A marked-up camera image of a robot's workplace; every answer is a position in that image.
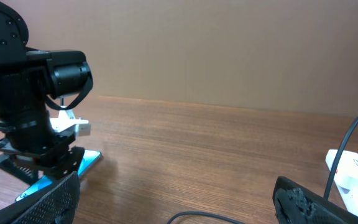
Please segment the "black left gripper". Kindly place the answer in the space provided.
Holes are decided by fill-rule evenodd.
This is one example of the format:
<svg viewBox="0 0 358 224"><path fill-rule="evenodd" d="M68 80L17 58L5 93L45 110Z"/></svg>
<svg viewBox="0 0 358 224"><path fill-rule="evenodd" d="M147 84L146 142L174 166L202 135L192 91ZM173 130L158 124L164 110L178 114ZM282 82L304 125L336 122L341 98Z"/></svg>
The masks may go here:
<svg viewBox="0 0 358 224"><path fill-rule="evenodd" d="M84 156L83 147L69 147L75 135L57 134L57 142L52 146L19 151L9 140L0 141L0 169L15 178L33 185L42 171L50 179L61 179L79 169Z"/></svg>

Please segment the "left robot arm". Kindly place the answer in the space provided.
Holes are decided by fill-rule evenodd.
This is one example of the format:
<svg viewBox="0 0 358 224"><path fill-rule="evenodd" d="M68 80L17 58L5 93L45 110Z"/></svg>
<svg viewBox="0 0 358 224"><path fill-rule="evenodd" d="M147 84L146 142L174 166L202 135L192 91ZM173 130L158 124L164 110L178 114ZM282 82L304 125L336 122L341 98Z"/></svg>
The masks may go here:
<svg viewBox="0 0 358 224"><path fill-rule="evenodd" d="M28 39L23 18L0 2L0 169L32 185L39 172L58 180L79 169L85 150L73 146L75 130L54 130L49 111L67 95L76 107L93 77L83 52L32 49Z"/></svg>

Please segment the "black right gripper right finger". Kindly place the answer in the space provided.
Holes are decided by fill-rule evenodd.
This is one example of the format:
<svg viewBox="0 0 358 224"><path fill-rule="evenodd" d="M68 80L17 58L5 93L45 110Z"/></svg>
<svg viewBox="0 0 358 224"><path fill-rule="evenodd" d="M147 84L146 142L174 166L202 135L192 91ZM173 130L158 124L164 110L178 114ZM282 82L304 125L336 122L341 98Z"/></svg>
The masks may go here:
<svg viewBox="0 0 358 224"><path fill-rule="evenodd" d="M272 194L280 224L358 224L358 216L280 176Z"/></svg>

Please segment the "cyan screen smartphone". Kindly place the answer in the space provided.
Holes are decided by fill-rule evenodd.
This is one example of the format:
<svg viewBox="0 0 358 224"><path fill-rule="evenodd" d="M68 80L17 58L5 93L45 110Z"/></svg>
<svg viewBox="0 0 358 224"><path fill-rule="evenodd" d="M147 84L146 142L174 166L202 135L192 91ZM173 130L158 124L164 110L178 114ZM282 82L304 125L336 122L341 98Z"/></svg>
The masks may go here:
<svg viewBox="0 0 358 224"><path fill-rule="evenodd" d="M100 151L86 150L81 160L78 177L81 179L101 158L102 153ZM23 191L16 197L16 202L26 198L39 190L51 185L53 183L46 175L42 176L36 183L32 184L29 188Z"/></svg>

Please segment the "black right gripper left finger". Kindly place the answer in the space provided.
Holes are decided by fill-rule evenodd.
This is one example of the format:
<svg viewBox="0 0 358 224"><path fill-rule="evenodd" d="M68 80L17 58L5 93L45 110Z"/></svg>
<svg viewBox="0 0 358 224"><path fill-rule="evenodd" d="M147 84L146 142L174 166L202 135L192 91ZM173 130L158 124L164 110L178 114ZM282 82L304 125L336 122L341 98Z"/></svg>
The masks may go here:
<svg viewBox="0 0 358 224"><path fill-rule="evenodd" d="M0 210L0 224L71 224L80 199L76 172Z"/></svg>

